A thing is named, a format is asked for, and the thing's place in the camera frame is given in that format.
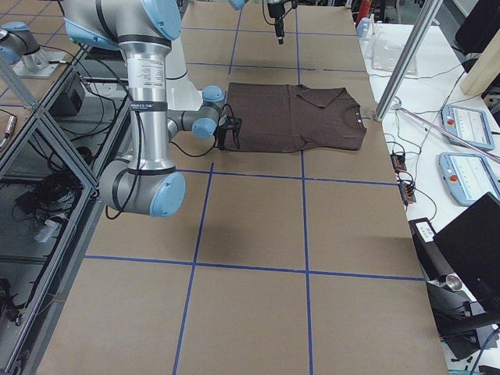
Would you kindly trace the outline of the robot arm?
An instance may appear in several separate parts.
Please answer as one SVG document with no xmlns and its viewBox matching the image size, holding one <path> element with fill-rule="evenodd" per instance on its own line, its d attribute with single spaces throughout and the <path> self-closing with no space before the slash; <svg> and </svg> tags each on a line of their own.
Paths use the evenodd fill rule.
<svg viewBox="0 0 500 375">
<path fill-rule="evenodd" d="M 243 22 L 243 31 L 273 35 L 278 45 L 285 42 L 285 20 L 298 7 L 297 1 L 228 1 L 229 6 L 237 13 L 234 30 L 241 26 L 244 13 L 250 11 L 250 20 Z"/>
<path fill-rule="evenodd" d="M 215 139 L 226 116 L 224 91 L 190 82 L 180 39 L 177 1 L 66 1 L 72 41 L 119 51 L 127 68 L 132 150 L 113 160 L 99 180 L 102 201 L 118 213 L 172 216 L 186 190 L 169 155 L 181 131 Z"/>
</svg>

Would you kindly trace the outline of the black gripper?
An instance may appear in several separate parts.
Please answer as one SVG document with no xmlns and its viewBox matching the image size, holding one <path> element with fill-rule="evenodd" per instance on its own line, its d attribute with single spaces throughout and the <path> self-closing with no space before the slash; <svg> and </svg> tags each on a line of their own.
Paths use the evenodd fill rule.
<svg viewBox="0 0 500 375">
<path fill-rule="evenodd" d="M 226 137 L 230 133 L 236 147 L 240 146 L 239 135 L 242 127 L 242 119 L 239 117 L 226 115 L 224 121 L 216 129 L 216 147 L 223 151 L 226 149 Z"/>
<path fill-rule="evenodd" d="M 284 15 L 286 13 L 284 3 L 268 3 L 267 10 L 273 20 L 275 34 L 279 45 L 284 43 Z"/>
</svg>

